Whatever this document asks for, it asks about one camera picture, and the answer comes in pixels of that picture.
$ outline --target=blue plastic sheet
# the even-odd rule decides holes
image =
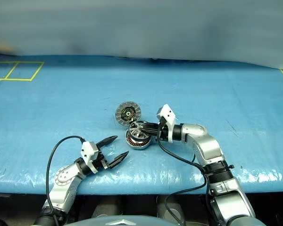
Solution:
[[[283,191],[283,73],[229,62],[130,60],[95,56],[3,57],[1,61],[45,62],[32,81],[0,81],[0,193],[45,193],[45,171],[54,145],[70,135],[98,142],[109,161],[127,158],[111,170],[87,177],[79,194],[168,194],[202,184],[199,171],[159,149],[133,150],[117,106],[135,101],[141,118],[157,122],[168,103],[178,123],[201,124],[220,143],[245,192]],[[9,78],[30,78],[38,64],[19,64]],[[13,67],[0,64],[0,78]],[[166,146],[192,159],[180,142]],[[80,157],[69,140],[57,150],[50,184],[62,166]],[[204,193],[205,189],[195,191]]]

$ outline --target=gray wall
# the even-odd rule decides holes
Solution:
[[[0,0],[0,51],[283,68],[283,0]]]

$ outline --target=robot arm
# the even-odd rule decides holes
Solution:
[[[96,174],[101,168],[115,167],[128,155],[128,152],[122,153],[113,162],[107,162],[100,148],[110,144],[116,138],[117,136],[108,137],[97,144],[88,141],[82,143],[82,157],[75,160],[73,164],[60,168],[54,177],[54,186],[50,191],[54,211],[51,211],[48,200],[46,200],[40,217],[34,225],[55,226],[52,215],[56,215],[58,221],[63,222],[75,201],[76,191],[81,181],[91,173]]]
[[[160,139],[172,143],[181,140],[190,147],[204,169],[212,196],[208,208],[215,221],[221,226],[264,226],[255,218],[254,210],[243,192],[238,180],[231,173],[219,143],[201,125],[175,124],[175,114],[169,105],[164,105],[157,113],[159,124],[145,123],[141,130],[156,135],[161,130]]]

